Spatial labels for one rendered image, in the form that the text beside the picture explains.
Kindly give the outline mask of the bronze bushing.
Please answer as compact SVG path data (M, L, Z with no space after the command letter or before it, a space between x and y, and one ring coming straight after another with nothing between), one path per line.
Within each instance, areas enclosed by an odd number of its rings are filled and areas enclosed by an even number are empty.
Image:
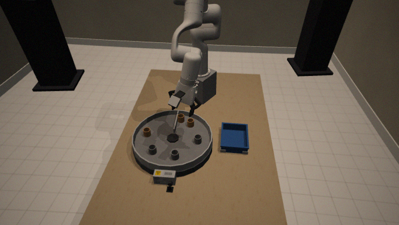
M144 137L150 137L151 136L150 128L149 127L144 128L143 133Z
M187 126L188 126L189 128L194 127L194 119L193 119L193 118L188 118L188 119L187 119Z
M178 114L178 122L183 123L184 122L184 114L180 113Z

